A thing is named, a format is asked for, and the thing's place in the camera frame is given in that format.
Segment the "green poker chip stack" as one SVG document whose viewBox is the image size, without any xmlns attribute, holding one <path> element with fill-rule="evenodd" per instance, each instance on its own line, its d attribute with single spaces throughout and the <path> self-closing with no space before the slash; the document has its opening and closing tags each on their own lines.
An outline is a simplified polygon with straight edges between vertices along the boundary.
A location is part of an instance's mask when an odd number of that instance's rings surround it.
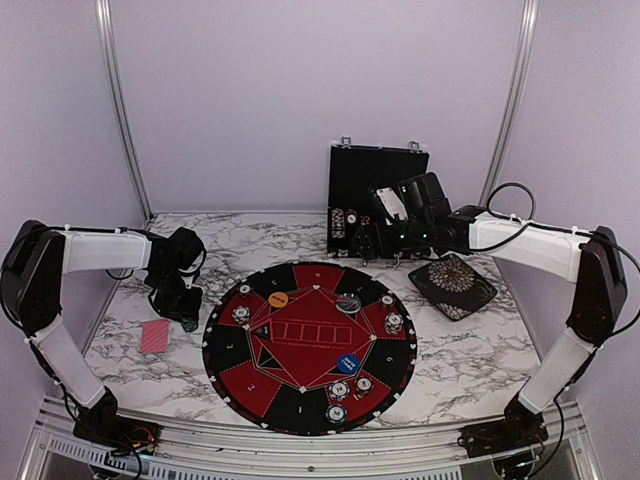
<svg viewBox="0 0 640 480">
<path fill-rule="evenodd" d="M 183 322 L 182 328 L 186 333 L 192 333 L 198 329 L 197 322 Z"/>
</svg>

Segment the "blue chip stack seat one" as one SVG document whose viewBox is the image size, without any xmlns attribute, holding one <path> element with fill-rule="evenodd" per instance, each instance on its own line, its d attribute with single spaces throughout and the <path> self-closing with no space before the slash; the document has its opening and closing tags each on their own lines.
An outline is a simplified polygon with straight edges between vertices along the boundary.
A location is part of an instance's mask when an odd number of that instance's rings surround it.
<svg viewBox="0 0 640 480">
<path fill-rule="evenodd" d="M 325 411 L 326 420 L 334 425 L 341 425 L 348 419 L 348 410 L 340 404 L 331 404 Z"/>
</svg>

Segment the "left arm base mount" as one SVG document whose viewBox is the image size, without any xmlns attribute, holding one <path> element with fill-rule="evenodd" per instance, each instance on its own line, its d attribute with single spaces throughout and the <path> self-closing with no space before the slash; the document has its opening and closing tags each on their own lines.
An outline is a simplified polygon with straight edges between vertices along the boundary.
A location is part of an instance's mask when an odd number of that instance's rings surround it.
<svg viewBox="0 0 640 480">
<path fill-rule="evenodd" d="M 91 408 L 79 407 L 73 434 L 83 440 L 109 446 L 120 453 L 139 448 L 153 450 L 160 426 L 117 413 L 114 398 L 104 397 Z"/>
</svg>

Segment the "clear round button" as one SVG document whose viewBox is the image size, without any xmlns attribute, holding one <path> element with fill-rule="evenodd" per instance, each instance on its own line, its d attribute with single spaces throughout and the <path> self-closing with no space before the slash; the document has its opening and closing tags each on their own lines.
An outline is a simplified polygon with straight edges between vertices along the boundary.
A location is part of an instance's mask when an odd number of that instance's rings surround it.
<svg viewBox="0 0 640 480">
<path fill-rule="evenodd" d="M 361 301 L 354 294 L 344 294 L 335 301 L 336 308 L 345 314 L 356 314 L 361 309 Z"/>
</svg>

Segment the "red chip seat eight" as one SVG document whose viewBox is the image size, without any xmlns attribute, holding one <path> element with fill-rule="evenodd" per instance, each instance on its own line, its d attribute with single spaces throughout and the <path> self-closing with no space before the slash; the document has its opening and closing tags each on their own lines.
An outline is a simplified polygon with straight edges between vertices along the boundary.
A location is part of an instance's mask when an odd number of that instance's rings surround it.
<svg viewBox="0 0 640 480">
<path fill-rule="evenodd" d="M 395 304 L 394 297 L 391 295 L 382 295 L 379 300 L 379 305 L 384 310 L 390 310 Z"/>
</svg>

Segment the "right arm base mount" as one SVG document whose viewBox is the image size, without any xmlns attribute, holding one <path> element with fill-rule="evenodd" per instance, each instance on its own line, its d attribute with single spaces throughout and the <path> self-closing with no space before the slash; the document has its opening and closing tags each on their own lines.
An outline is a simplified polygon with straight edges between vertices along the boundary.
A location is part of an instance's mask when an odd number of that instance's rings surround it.
<svg viewBox="0 0 640 480">
<path fill-rule="evenodd" d="M 541 413 L 534 414 L 518 400 L 512 400 L 503 419 L 463 427 L 457 443 L 469 458 L 535 445 L 549 438 L 543 422 Z"/>
</svg>

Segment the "white chip stack seat ten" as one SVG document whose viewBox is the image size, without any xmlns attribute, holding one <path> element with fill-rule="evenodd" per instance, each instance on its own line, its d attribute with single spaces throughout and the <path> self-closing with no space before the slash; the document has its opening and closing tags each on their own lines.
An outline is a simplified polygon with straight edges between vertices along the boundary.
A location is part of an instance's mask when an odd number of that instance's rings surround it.
<svg viewBox="0 0 640 480">
<path fill-rule="evenodd" d="M 332 382 L 327 387 L 329 398 L 332 401 L 340 402 L 345 400 L 350 394 L 350 387 L 346 381 L 339 380 Z"/>
</svg>

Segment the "red playing card deck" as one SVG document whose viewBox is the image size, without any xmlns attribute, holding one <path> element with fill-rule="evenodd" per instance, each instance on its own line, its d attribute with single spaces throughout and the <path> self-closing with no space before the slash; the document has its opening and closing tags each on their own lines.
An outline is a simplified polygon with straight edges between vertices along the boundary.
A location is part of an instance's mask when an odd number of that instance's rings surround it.
<svg viewBox="0 0 640 480">
<path fill-rule="evenodd" d="M 167 350 L 168 337 L 169 321 L 167 319 L 144 322 L 140 352 L 142 354 L 164 353 Z"/>
</svg>

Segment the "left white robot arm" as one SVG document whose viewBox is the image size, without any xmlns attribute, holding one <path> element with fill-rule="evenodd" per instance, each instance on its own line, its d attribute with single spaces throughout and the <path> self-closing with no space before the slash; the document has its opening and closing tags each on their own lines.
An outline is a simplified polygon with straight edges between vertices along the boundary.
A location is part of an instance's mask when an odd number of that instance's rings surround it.
<svg viewBox="0 0 640 480">
<path fill-rule="evenodd" d="M 162 318 L 197 325 L 202 291 L 194 281 L 203 241 L 180 227 L 169 236 L 140 229 L 48 226 L 25 221 L 1 264 L 1 306 L 53 378 L 83 408 L 108 397 L 64 321 L 63 291 L 77 272 L 145 272 L 149 302 Z"/>
</svg>

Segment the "orange dealer button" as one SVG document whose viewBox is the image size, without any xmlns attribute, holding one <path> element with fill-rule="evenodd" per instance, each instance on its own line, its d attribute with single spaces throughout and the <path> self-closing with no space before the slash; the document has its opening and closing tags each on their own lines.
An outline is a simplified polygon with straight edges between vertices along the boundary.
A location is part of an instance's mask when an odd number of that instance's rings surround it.
<svg viewBox="0 0 640 480">
<path fill-rule="evenodd" d="M 288 301 L 288 295 L 284 292 L 273 292 L 268 298 L 268 303 L 273 308 L 282 308 L 287 305 Z"/>
</svg>

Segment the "white chip stack seat eight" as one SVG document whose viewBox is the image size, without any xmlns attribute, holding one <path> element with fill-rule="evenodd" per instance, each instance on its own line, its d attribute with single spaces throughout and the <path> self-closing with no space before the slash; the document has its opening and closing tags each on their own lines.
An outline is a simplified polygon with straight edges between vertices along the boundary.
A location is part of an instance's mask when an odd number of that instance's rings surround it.
<svg viewBox="0 0 640 480">
<path fill-rule="evenodd" d="M 390 313 L 384 319 L 384 329 L 388 335 L 399 335 L 403 330 L 404 319 L 398 313 Z"/>
</svg>

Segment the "white chip seat five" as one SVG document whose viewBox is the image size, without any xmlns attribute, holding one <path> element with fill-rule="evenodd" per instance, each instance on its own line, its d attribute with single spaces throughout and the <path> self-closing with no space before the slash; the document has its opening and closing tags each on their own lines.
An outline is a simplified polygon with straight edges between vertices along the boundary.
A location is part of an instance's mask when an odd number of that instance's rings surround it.
<svg viewBox="0 0 640 480">
<path fill-rule="evenodd" d="M 248 284 L 242 284 L 238 288 L 240 295 L 249 295 L 252 292 L 252 287 Z"/>
</svg>

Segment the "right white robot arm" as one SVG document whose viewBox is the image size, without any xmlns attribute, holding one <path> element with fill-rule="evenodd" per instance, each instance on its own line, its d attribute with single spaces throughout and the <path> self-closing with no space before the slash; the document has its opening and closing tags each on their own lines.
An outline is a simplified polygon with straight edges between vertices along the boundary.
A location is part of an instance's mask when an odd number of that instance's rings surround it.
<svg viewBox="0 0 640 480">
<path fill-rule="evenodd" d="M 565 328 L 574 289 L 564 278 L 486 256 L 468 258 L 497 289 L 478 312 L 452 322 L 408 278 L 419 267 L 389 260 L 356 267 L 389 287 L 406 306 L 416 328 L 413 377 L 384 425 L 475 421 L 501 413 Z"/>
</svg>

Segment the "red chip stack seat ten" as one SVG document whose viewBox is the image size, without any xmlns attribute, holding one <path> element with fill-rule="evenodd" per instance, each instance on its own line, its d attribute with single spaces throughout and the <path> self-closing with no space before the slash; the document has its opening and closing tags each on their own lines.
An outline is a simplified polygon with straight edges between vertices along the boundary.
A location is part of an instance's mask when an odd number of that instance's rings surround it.
<svg viewBox="0 0 640 480">
<path fill-rule="evenodd" d="M 355 380 L 355 395 L 359 398 L 369 395 L 373 388 L 373 382 L 368 377 L 360 376 Z"/>
</svg>

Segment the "white chip stack seat four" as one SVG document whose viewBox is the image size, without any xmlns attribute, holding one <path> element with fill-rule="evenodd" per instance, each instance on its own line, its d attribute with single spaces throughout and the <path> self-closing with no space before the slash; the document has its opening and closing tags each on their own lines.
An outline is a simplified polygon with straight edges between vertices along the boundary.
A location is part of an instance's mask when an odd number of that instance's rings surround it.
<svg viewBox="0 0 640 480">
<path fill-rule="evenodd" d="M 233 309 L 232 320 L 238 325 L 246 325 L 251 319 L 251 310 L 249 307 L 240 305 Z"/>
</svg>

